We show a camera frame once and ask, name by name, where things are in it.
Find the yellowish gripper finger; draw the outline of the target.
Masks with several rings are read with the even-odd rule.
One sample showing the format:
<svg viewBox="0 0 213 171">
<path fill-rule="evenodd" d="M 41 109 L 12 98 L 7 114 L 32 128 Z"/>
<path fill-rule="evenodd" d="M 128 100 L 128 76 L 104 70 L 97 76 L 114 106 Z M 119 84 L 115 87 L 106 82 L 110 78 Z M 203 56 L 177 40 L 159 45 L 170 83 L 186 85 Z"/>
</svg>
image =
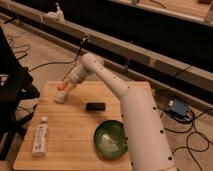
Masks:
<svg viewBox="0 0 213 171">
<path fill-rule="evenodd" d="M 64 92 L 66 94 L 68 94 L 70 91 L 72 91 L 73 89 L 75 89 L 77 87 L 77 85 L 75 83 L 68 83 L 66 82 L 64 84 Z"/>
</svg>

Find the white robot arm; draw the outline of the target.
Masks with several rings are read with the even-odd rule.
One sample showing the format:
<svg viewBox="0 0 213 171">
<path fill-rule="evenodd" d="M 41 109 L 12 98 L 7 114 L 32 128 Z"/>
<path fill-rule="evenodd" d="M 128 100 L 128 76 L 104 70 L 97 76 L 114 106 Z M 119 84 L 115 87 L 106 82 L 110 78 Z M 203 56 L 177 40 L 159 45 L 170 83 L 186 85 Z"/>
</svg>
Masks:
<svg viewBox="0 0 213 171">
<path fill-rule="evenodd" d="M 105 68 L 103 60 L 92 53 L 82 56 L 66 82 L 80 84 L 92 73 L 120 100 L 132 170 L 177 171 L 152 92 L 130 86 Z"/>
</svg>

